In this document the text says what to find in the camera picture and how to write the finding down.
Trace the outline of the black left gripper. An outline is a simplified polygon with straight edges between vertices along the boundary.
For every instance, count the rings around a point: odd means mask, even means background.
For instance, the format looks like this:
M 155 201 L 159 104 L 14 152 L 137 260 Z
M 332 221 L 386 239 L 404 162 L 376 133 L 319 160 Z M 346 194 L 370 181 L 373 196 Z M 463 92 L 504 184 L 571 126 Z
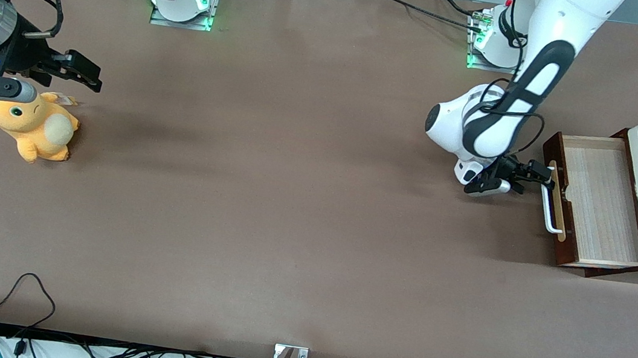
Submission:
M 522 182 L 540 184 L 547 190 L 553 191 L 555 183 L 551 177 L 552 169 L 541 162 L 532 159 L 528 164 L 519 162 L 516 156 L 498 157 L 493 163 L 485 167 L 479 174 L 480 190 L 493 190 L 507 193 L 510 190 L 517 194 L 524 194 Z

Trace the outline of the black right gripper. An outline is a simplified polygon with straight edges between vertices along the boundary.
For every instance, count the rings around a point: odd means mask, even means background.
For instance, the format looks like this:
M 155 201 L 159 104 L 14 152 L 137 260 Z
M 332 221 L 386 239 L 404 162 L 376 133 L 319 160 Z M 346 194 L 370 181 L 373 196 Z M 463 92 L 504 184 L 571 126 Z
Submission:
M 100 93 L 100 71 L 91 69 L 91 61 L 76 50 L 67 50 L 63 62 L 56 60 L 61 54 L 52 50 L 44 39 L 28 39 L 24 32 L 37 28 L 22 15 L 17 15 L 16 26 L 6 42 L 0 46 L 0 76 L 18 74 L 49 87 L 51 78 L 69 79 Z

